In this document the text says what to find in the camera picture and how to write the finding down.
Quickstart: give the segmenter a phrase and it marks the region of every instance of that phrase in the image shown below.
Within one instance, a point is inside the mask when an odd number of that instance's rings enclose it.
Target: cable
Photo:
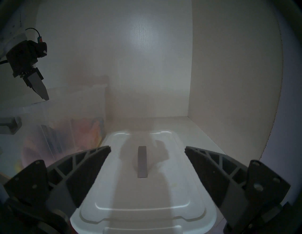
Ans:
[[[0,62],[0,65],[4,64],[4,63],[8,63],[8,61],[7,60],[3,60],[3,61]]]
[[[29,28],[27,28],[27,29],[33,29],[33,30],[36,30],[36,31],[37,31],[37,33],[39,34],[39,37],[40,37],[40,33],[38,32],[38,30],[37,30],[37,29],[32,28],[32,27],[29,27]]]

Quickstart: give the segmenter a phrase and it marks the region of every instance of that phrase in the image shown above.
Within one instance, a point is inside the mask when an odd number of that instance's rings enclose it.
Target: screw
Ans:
[[[261,184],[258,184],[258,183],[254,183],[254,188],[259,191],[259,192],[262,192],[263,191],[263,187]]]
[[[275,177],[275,178],[273,178],[273,181],[276,182],[276,183],[280,183],[281,180],[279,178]]]

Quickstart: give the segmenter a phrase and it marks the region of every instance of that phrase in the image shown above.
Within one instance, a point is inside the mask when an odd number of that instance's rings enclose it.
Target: white lid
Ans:
[[[148,233],[153,229],[159,232],[162,227],[171,228],[169,230],[175,233],[175,230],[182,230],[182,227],[174,226],[171,222],[165,226],[163,220],[182,219],[189,222],[205,216],[205,213],[212,216],[209,225],[212,223],[213,226],[216,220],[214,203],[205,189],[201,189],[203,186],[200,181],[196,182],[193,178],[192,173],[195,171],[192,165],[188,167],[185,148],[175,133],[120,132],[111,134],[103,145],[109,145],[111,153],[80,208],[81,219],[74,218],[79,216],[78,211],[72,216],[75,229],[79,222],[86,222],[85,231],[89,233],[94,229],[90,229],[89,224],[91,226],[92,223],[96,225],[104,221],[119,220],[123,223],[122,226],[112,225],[111,222],[110,225],[103,225],[99,233],[133,232],[137,222],[145,223],[144,227],[139,225],[140,232],[142,229],[148,229]],[[137,177],[139,146],[147,147],[147,178]],[[207,212],[204,196],[210,200]]]

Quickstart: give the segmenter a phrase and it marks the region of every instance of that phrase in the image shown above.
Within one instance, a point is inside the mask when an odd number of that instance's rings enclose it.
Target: transparent container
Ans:
[[[46,166],[66,155],[95,148],[105,137],[105,87],[48,90],[50,100],[0,112],[21,118],[14,135],[0,134],[0,172],[12,177],[35,160]]]

